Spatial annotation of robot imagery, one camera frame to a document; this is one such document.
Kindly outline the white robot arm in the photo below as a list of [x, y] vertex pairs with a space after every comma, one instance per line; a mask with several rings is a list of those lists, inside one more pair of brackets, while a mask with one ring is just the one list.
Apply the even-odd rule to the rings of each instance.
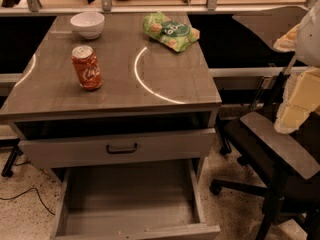
[[275, 130], [289, 134], [298, 130], [320, 106], [320, 1], [273, 47], [283, 52], [294, 51], [296, 59], [307, 66], [304, 72], [287, 80], [276, 115]]

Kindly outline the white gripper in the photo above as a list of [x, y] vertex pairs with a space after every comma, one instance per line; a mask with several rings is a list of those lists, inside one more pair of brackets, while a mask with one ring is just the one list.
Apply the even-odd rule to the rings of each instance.
[[[280, 37], [273, 48], [281, 52], [296, 49], [297, 30], [294, 26]], [[290, 134], [299, 129], [311, 112], [320, 106], [320, 68], [308, 67], [304, 72], [293, 73], [288, 78], [283, 102], [280, 104], [274, 129], [281, 134]]]

